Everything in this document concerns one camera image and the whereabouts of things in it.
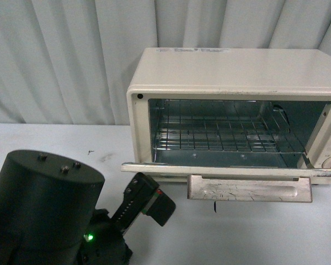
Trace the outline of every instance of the green light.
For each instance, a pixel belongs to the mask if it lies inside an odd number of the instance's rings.
[[[94,238],[94,236],[89,234],[89,235],[84,235],[83,238],[86,240],[86,242],[89,242]]]

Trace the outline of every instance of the toaster oven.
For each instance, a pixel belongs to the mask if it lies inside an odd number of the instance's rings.
[[[331,184],[331,57],[147,48],[127,90],[135,162],[188,198],[311,202]]]

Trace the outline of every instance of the white table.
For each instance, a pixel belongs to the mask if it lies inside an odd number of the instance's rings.
[[[15,149],[52,152],[99,170],[106,181],[97,208],[110,216],[133,177],[120,171],[134,160],[128,126],[0,124],[0,169]],[[331,185],[313,186],[312,204],[217,202],[217,213],[211,201],[187,200],[185,184],[161,188],[177,209],[164,227],[138,217],[125,235],[130,264],[331,264]]]

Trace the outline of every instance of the screw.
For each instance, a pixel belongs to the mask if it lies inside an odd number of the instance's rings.
[[[63,174],[67,174],[67,172],[69,171],[69,167],[68,166],[62,166],[60,168],[60,172]]]
[[[38,155],[38,160],[40,160],[40,161],[45,161],[46,158],[47,158],[47,155],[44,154],[44,153],[40,153],[40,154]]]
[[[81,163],[79,163],[79,162],[74,162],[74,163],[72,164],[72,167],[75,167],[75,168],[79,169],[79,168],[81,168]]]

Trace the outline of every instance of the white curtain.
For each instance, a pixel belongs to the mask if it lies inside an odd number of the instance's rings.
[[[128,124],[146,47],[321,49],[331,0],[0,1],[0,122]]]

